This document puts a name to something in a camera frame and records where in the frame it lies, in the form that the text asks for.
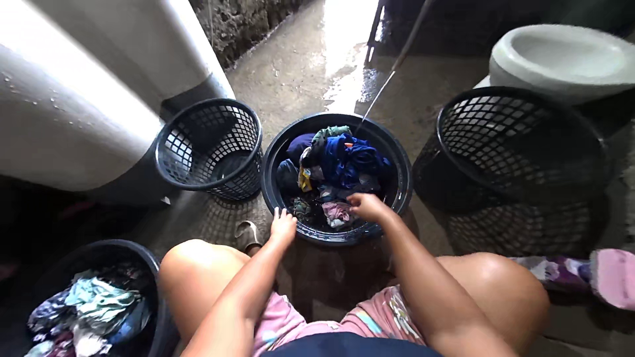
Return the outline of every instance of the empty laundry basket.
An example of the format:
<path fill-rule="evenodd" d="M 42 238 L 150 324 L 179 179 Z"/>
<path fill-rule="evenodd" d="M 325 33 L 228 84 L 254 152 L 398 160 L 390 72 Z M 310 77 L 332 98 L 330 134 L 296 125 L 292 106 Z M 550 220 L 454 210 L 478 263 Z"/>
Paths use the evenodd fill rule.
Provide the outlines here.
<path fill-rule="evenodd" d="M 260 189 L 262 128 L 233 99 L 210 99 L 177 114 L 159 134 L 156 164 L 169 183 L 221 198 L 249 198 Z"/>
<path fill-rule="evenodd" d="M 439 113 L 415 191 L 460 253 L 583 253 L 612 170 L 581 115 L 528 90 L 487 87 Z"/>

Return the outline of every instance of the green cloth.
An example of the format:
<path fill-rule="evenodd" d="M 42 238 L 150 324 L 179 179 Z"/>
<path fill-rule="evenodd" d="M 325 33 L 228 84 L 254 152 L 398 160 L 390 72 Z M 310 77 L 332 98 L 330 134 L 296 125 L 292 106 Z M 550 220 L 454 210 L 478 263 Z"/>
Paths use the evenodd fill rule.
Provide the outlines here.
<path fill-rule="evenodd" d="M 311 143 L 313 144 L 314 142 L 318 141 L 318 139 L 321 137 L 330 138 L 330 137 L 336 137 L 337 135 L 341 135 L 341 134 L 352 135 L 351 129 L 349 128 L 348 125 L 329 126 L 326 129 L 321 129 L 320 131 L 316 133 L 316 136 L 313 137 L 313 140 L 311 140 Z"/>
<path fill-rule="evenodd" d="M 45 357 L 53 350 L 53 347 L 55 347 L 53 341 L 44 341 L 33 346 L 24 357 Z"/>
<path fill-rule="evenodd" d="M 98 278 L 82 277 L 76 279 L 64 303 L 75 306 L 80 323 L 98 335 L 105 335 L 123 322 L 129 313 L 128 307 L 139 296 L 136 290 L 123 290 Z"/>

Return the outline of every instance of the hand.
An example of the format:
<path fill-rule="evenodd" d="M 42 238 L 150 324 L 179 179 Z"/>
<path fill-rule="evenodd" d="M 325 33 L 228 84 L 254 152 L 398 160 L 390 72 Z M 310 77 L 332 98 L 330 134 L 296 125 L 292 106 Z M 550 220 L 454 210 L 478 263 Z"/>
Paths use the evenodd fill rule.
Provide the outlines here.
<path fill-rule="evenodd" d="M 370 193 L 354 193 L 346 197 L 351 202 L 351 213 L 360 216 L 369 222 L 378 222 L 380 219 L 395 214 L 386 206 L 379 197 Z"/>
<path fill-rule="evenodd" d="M 278 215 L 279 210 L 280 208 L 278 207 L 274 210 L 274 221 L 271 222 L 269 240 L 289 245 L 295 238 L 295 226 L 298 223 L 298 219 L 287 213 L 286 208 L 283 208 Z"/>

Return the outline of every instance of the navy blue shirt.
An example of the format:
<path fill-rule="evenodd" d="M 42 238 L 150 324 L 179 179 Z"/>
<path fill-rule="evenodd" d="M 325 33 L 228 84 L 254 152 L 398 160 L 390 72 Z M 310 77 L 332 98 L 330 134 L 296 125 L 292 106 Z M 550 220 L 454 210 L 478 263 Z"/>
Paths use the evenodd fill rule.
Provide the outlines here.
<path fill-rule="evenodd" d="M 318 333 L 283 344 L 263 357 L 442 357 L 435 350 L 406 340 L 362 337 L 351 332 Z"/>

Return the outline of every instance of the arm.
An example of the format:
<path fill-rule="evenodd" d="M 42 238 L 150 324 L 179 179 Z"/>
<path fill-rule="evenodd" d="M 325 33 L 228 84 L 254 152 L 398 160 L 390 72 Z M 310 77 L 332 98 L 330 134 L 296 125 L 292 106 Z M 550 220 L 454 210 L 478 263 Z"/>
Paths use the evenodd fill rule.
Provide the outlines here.
<path fill-rule="evenodd" d="M 382 226 L 401 290 L 428 345 L 445 357 L 516 355 L 396 213 L 372 194 L 353 194 L 348 200 L 353 213 Z"/>
<path fill-rule="evenodd" d="M 274 212 L 269 241 L 225 287 L 183 352 L 184 357 L 251 356 L 253 329 L 265 308 L 276 269 L 295 237 L 297 219 Z"/>

